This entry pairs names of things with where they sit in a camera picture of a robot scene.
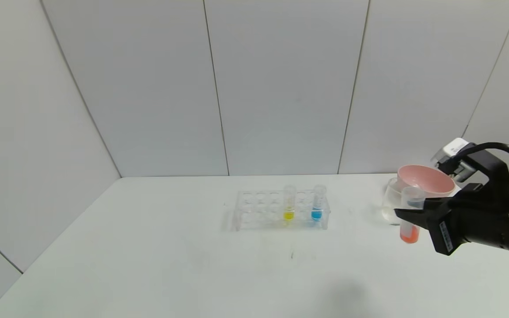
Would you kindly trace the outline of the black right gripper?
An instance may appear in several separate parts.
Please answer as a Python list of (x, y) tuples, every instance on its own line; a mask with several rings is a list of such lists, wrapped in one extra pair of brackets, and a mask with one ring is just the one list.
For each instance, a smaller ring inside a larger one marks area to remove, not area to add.
[(420, 209), (396, 208), (402, 221), (429, 230), (435, 250), (451, 255), (461, 244), (478, 243), (504, 249), (508, 215), (489, 204), (454, 197), (428, 197)]

